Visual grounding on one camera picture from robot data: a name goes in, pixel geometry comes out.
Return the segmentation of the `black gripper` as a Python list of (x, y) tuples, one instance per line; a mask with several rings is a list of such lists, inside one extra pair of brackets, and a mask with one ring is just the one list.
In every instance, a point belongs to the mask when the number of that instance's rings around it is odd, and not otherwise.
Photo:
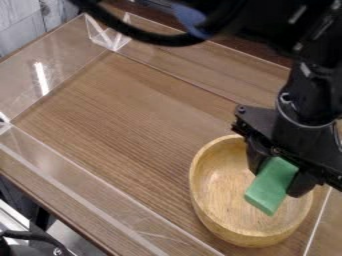
[(275, 156), (299, 168), (287, 187), (290, 197), (299, 198), (324, 184), (342, 192), (342, 143), (335, 123), (303, 126), (291, 122), (277, 109), (239, 105), (231, 129), (244, 137), (253, 175), (263, 162)]

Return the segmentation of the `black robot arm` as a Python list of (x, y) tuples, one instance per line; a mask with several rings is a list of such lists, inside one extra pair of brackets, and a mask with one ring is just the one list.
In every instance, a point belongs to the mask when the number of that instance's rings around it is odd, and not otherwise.
[(342, 0), (245, 0), (237, 21), (240, 36), (292, 59), (275, 107), (235, 108), (248, 167), (259, 173), (280, 156), (299, 167), (288, 196), (323, 184), (342, 191)]

